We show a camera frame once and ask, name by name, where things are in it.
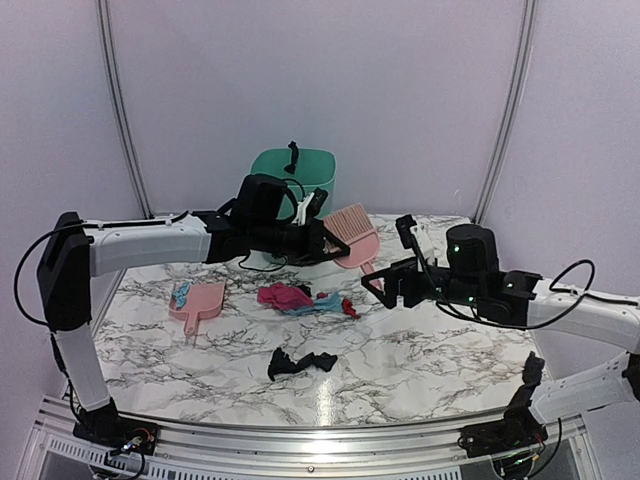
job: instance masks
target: metal corner post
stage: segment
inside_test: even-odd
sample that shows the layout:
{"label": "metal corner post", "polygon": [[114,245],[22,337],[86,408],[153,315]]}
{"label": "metal corner post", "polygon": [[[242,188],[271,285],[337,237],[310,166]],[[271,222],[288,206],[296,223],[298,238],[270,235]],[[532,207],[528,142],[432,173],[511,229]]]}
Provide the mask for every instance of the metal corner post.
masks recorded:
{"label": "metal corner post", "polygon": [[526,83],[537,7],[538,0],[525,0],[524,2],[518,50],[513,66],[507,103],[504,108],[504,113],[502,114],[502,122],[500,123],[496,143],[489,161],[487,175],[485,176],[480,198],[478,199],[478,204],[476,205],[476,210],[472,218],[473,223],[481,224],[485,220],[491,198],[498,184],[500,170],[505,161],[513,123]]}
{"label": "metal corner post", "polygon": [[100,30],[100,41],[102,44],[102,55],[107,73],[107,84],[113,104],[114,115],[116,117],[116,126],[122,143],[127,170],[131,179],[134,195],[138,203],[140,212],[145,218],[151,218],[153,211],[149,203],[149,197],[142,179],[142,172],[136,155],[136,149],[133,144],[131,130],[129,129],[129,121],[122,96],[122,87],[120,85],[120,75],[118,73],[118,65],[116,63],[115,46],[113,42],[113,32],[111,30],[111,12],[109,10],[108,0],[96,0],[96,8],[98,11],[98,28]]}

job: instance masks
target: white marble tabletop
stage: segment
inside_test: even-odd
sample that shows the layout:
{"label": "white marble tabletop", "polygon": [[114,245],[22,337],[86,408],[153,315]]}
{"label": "white marble tabletop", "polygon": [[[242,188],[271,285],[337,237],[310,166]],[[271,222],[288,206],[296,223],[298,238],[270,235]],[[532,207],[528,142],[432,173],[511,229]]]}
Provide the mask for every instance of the white marble tabletop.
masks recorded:
{"label": "white marble tabletop", "polygon": [[[374,266],[410,256],[393,216],[372,216],[382,246]],[[445,231],[461,217],[417,216],[441,264]],[[175,283],[226,280],[221,315],[200,323],[195,345],[168,315]],[[362,314],[285,316],[257,302],[258,288],[281,281],[339,291]],[[333,262],[245,271],[237,261],[130,269],[109,308],[96,347],[112,396],[124,411],[249,425],[354,425],[407,422],[505,406],[521,383],[531,336],[442,314],[432,302],[387,310],[360,285],[360,270]],[[338,355],[333,370],[311,367],[272,382],[267,367],[282,347],[294,361]]]}

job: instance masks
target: blue cloth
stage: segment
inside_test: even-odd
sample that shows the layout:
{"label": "blue cloth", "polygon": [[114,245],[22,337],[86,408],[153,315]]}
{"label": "blue cloth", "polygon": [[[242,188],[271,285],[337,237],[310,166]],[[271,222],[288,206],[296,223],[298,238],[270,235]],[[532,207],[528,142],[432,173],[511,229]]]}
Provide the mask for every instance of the blue cloth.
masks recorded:
{"label": "blue cloth", "polygon": [[314,301],[313,307],[300,307],[294,310],[283,310],[285,315],[299,316],[308,315],[313,312],[342,312],[342,298],[338,292],[333,292],[325,298]]}
{"label": "blue cloth", "polygon": [[184,282],[178,290],[173,292],[173,298],[176,301],[177,309],[180,309],[187,304],[187,293],[189,293],[190,288],[191,284],[189,282]]}

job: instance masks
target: pink brush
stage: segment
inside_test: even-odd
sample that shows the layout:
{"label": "pink brush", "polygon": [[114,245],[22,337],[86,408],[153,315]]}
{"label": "pink brush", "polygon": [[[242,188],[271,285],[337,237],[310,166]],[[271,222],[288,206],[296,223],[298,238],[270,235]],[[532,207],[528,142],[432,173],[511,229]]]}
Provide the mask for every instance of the pink brush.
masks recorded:
{"label": "pink brush", "polygon": [[224,283],[191,285],[187,293],[187,303],[182,308],[177,308],[176,299],[171,295],[169,315],[176,320],[185,322],[184,335],[187,340],[198,335],[200,320],[215,318],[220,314],[224,298],[224,286]]}
{"label": "pink brush", "polygon": [[[338,210],[323,221],[331,233],[351,247],[349,256],[335,258],[333,261],[342,268],[360,267],[365,275],[374,273],[371,262],[380,251],[380,237],[362,204]],[[372,283],[377,289],[382,289],[379,280]]]}

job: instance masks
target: trash can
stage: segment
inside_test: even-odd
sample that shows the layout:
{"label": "trash can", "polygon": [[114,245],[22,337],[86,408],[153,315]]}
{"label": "trash can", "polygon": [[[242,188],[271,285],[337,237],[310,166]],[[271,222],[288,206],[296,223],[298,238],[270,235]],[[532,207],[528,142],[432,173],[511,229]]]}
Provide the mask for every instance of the trash can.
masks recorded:
{"label": "trash can", "polygon": [[[303,195],[296,182],[304,187],[307,195],[316,188],[322,188],[329,193],[329,196],[317,218],[323,218],[331,213],[333,187],[336,180],[336,158],[331,152],[309,148],[298,149],[295,142],[291,142],[289,148],[275,148],[258,155],[251,166],[251,173],[266,173],[287,181],[298,201],[303,198]],[[292,213],[291,202],[285,198],[278,218],[286,218]]]}

